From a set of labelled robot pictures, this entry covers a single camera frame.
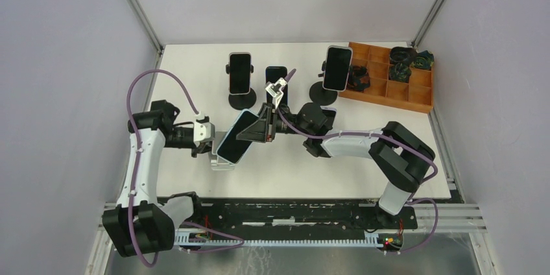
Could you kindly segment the black smartphone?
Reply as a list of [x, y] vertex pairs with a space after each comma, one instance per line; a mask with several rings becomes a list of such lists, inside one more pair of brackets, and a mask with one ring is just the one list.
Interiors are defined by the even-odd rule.
[[[268, 66], [265, 69], [265, 80], [274, 84], [280, 78], [286, 77], [287, 73], [287, 68], [284, 66]], [[283, 89], [281, 104], [288, 105], [288, 89], [287, 86]]]

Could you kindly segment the light blue smartphone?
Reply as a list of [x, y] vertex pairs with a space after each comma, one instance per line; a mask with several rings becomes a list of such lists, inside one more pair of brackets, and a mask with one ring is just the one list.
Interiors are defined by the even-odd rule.
[[233, 125], [230, 127], [229, 131], [227, 131], [226, 135], [219, 143], [216, 151], [217, 156], [231, 164], [239, 163], [241, 158], [248, 151], [252, 142], [238, 140], [237, 135], [238, 133], [242, 132], [244, 129], [255, 123], [257, 120], [257, 114], [251, 112], [248, 109], [242, 110], [241, 113], [237, 116]]

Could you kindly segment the silver folding phone stand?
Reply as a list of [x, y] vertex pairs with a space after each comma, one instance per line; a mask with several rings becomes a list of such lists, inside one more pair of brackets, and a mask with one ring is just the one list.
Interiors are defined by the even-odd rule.
[[235, 164], [232, 164], [217, 154], [217, 149], [226, 135], [225, 131], [216, 131], [215, 138], [211, 142], [211, 152], [208, 154], [210, 167], [213, 171], [232, 171], [235, 169]]

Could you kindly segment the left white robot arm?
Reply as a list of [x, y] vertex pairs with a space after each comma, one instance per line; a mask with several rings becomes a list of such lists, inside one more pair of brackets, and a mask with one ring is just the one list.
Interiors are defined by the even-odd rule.
[[204, 219], [195, 192], [178, 193], [160, 202], [157, 195], [160, 158], [164, 149], [189, 149], [192, 157], [211, 151], [215, 127], [197, 114], [188, 126], [176, 123], [179, 108], [154, 101], [147, 112], [128, 122], [130, 157], [125, 182], [115, 208], [104, 211], [102, 225], [122, 257], [144, 257], [170, 250], [184, 223], [196, 228]]

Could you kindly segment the smartphone lying near right arm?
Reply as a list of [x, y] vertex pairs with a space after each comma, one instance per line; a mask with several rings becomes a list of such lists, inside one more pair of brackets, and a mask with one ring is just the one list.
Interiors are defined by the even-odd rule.
[[332, 125], [335, 120], [337, 110], [335, 108], [330, 108], [325, 106], [322, 106], [321, 109], [322, 109], [322, 113], [326, 116], [327, 125]]

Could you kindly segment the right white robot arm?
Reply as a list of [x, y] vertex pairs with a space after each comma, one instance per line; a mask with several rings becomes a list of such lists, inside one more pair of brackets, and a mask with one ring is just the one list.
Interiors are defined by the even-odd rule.
[[373, 160], [388, 180], [375, 210], [375, 221], [391, 228], [401, 219], [401, 209], [420, 186], [436, 175], [435, 152], [405, 128], [389, 121], [375, 130], [333, 132], [336, 110], [314, 102], [302, 106], [297, 114], [282, 104], [262, 105], [258, 114], [238, 120], [232, 132], [238, 141], [268, 143], [277, 134], [304, 136], [304, 147], [314, 157], [355, 157]]

